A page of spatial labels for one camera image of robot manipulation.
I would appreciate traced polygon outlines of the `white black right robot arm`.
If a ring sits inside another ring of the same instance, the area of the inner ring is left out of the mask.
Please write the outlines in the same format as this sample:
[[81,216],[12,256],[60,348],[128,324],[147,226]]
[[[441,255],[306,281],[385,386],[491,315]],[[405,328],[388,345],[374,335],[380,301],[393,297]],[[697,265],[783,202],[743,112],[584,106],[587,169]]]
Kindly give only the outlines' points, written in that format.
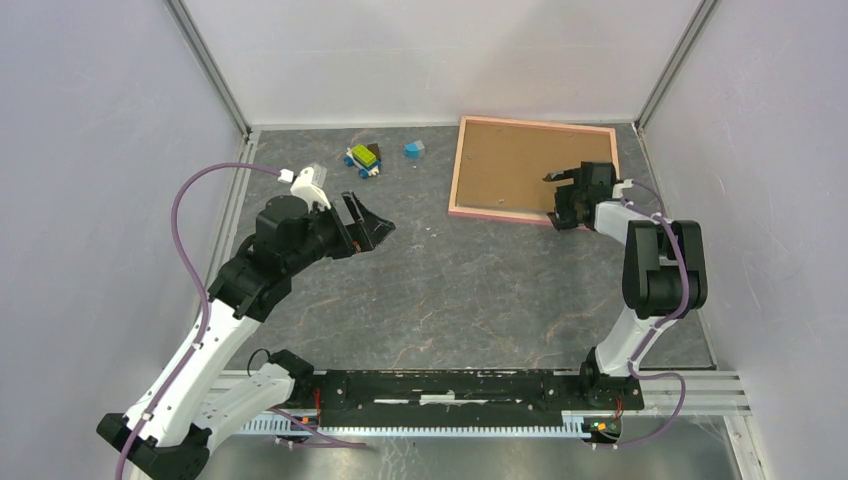
[[556,183],[548,217],[557,230],[584,226],[618,241],[624,248],[621,292],[624,307],[612,330],[582,363],[580,400],[602,408],[617,394],[631,393],[638,369],[657,339],[708,296],[708,279],[699,223],[672,220],[663,208],[647,211],[626,198],[639,186],[621,179],[606,162],[551,172]]

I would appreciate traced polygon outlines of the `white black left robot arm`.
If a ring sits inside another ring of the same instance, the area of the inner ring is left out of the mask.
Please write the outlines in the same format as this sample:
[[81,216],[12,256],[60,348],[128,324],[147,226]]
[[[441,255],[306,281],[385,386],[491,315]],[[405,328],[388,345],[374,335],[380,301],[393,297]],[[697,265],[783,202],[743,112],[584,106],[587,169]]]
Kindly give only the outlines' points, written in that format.
[[208,301],[163,372],[126,412],[107,413],[97,434],[151,479],[195,479],[213,451],[260,413],[302,407],[317,391],[314,367],[288,350],[270,355],[253,377],[209,402],[206,396],[234,353],[292,290],[292,279],[325,258],[374,250],[396,228],[352,192],[351,215],[293,196],[272,198],[255,231],[219,270]]

